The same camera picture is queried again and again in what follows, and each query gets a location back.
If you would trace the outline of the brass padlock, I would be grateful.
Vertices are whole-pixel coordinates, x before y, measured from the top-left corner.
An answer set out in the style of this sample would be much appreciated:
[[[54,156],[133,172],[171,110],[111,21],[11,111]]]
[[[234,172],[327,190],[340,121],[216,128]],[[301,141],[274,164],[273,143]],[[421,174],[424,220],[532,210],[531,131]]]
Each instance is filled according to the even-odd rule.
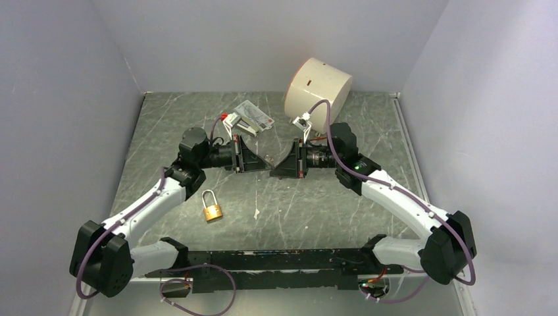
[[[222,209],[218,203],[215,193],[212,190],[204,190],[201,193],[203,204],[203,214],[207,223],[213,223],[223,218]]]

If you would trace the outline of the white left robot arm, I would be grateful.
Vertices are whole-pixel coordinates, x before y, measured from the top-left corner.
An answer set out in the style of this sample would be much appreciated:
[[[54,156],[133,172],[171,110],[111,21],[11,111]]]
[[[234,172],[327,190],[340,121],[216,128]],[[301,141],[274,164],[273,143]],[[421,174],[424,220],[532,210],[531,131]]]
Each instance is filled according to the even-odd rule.
[[[272,165],[239,135],[216,145],[202,128],[185,130],[177,158],[161,169],[160,179],[148,192],[102,223],[88,221],[80,227],[69,268],[76,277],[78,297],[113,297],[131,279],[154,271],[183,275],[189,261],[187,246],[172,238],[148,246],[138,242],[159,219],[195,195],[207,178],[205,169],[211,168],[245,173],[268,171]]]

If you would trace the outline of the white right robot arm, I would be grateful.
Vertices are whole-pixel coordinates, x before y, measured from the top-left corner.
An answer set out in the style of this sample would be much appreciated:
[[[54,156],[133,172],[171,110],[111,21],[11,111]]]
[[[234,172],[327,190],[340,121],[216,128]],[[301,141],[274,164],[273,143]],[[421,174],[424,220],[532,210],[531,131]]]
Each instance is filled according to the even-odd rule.
[[[378,273],[386,265],[424,272],[440,284],[458,274],[477,254],[469,217],[430,205],[397,183],[382,167],[359,153],[357,137],[346,123],[331,126],[333,148],[295,139],[291,151],[271,172],[276,178],[305,178],[310,168],[333,168],[340,184],[387,209],[405,223],[416,240],[377,235],[367,242],[362,265]]]

